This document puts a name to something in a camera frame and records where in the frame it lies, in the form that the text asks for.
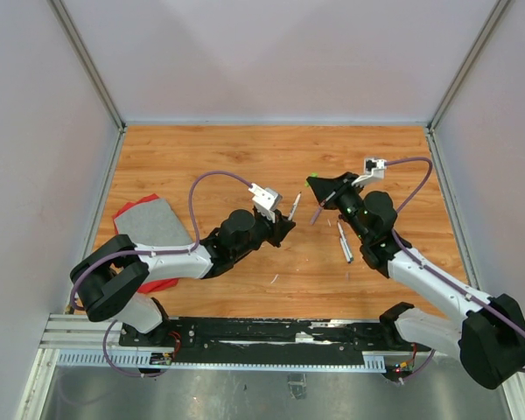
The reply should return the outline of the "white pen green tip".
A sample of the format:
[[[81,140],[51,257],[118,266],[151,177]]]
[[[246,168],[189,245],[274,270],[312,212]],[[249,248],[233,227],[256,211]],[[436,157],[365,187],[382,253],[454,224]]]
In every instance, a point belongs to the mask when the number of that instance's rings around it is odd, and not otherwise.
[[[296,211],[298,209],[298,205],[299,205],[299,201],[301,199],[301,196],[302,196],[302,193],[299,192],[297,194],[296,198],[294,199],[294,202],[293,202],[292,207],[290,209],[290,213],[288,215],[288,221],[292,221],[293,220],[294,215],[295,215],[295,213],[296,213]]]

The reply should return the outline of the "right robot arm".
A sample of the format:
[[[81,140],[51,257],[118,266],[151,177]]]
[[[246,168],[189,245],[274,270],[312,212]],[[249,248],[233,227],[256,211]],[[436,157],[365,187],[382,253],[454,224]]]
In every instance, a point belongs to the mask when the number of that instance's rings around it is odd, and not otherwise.
[[[443,314],[436,317],[413,304],[396,304],[380,316],[380,342],[390,350],[409,343],[446,354],[486,389],[525,372],[525,319],[517,301],[477,290],[429,262],[395,232],[398,213],[390,196],[379,191],[362,195],[355,180],[347,172],[306,181],[319,206],[339,211],[356,233],[370,269],[409,287]]]

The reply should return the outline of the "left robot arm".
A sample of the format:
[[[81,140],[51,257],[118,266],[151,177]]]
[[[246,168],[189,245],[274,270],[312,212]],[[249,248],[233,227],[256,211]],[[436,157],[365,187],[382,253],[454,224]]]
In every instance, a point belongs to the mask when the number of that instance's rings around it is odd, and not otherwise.
[[[160,346],[169,338],[170,325],[163,307],[138,292],[142,285],[219,277],[265,242],[280,247],[295,226],[278,210],[269,219],[255,209],[239,209],[199,244],[184,248],[143,245],[118,234],[72,269],[71,303],[91,322],[116,319],[149,345]]]

